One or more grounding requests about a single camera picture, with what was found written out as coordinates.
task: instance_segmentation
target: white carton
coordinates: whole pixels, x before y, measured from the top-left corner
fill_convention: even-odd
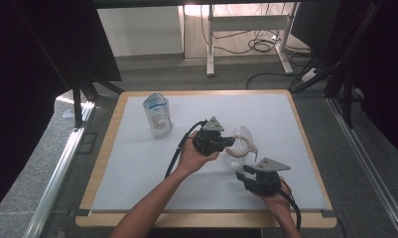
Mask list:
[[[168,135],[173,127],[168,99],[155,92],[143,102],[143,107],[154,138]]]

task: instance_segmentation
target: hand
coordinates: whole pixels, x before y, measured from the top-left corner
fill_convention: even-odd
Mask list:
[[[205,163],[214,161],[219,156],[219,152],[214,152],[208,157],[200,153],[193,145],[193,138],[196,133],[197,131],[192,132],[184,143],[180,153],[180,161],[176,168],[176,171],[182,172],[185,176],[198,171]]]
[[[285,180],[280,177],[281,180],[281,185],[282,185],[282,190],[288,194],[291,195],[291,191],[290,188],[288,187],[288,185],[286,184]],[[290,204],[289,201],[283,197],[281,194],[279,193],[275,193],[273,195],[269,195],[269,196],[262,196],[260,194],[256,194],[253,193],[254,195],[260,197],[264,203],[267,206],[267,209],[269,211],[271,211],[275,217],[284,215],[286,213],[290,213]]]

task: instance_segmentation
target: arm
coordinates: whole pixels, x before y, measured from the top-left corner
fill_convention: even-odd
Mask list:
[[[146,237],[181,182],[198,171],[206,162],[215,160],[217,156],[218,153],[213,153],[209,157],[202,155],[193,146],[192,140],[188,139],[181,150],[180,161],[174,172],[143,197],[121,219],[111,234],[111,238]]]
[[[282,190],[285,191],[286,194],[290,195],[286,184],[282,182]],[[300,238],[300,232],[297,230],[295,226],[294,219],[291,216],[290,204],[281,194],[276,193],[270,196],[261,196],[259,194],[255,194],[260,197],[263,202],[266,204],[267,209],[273,213],[276,220],[278,221],[283,236],[285,238]]]

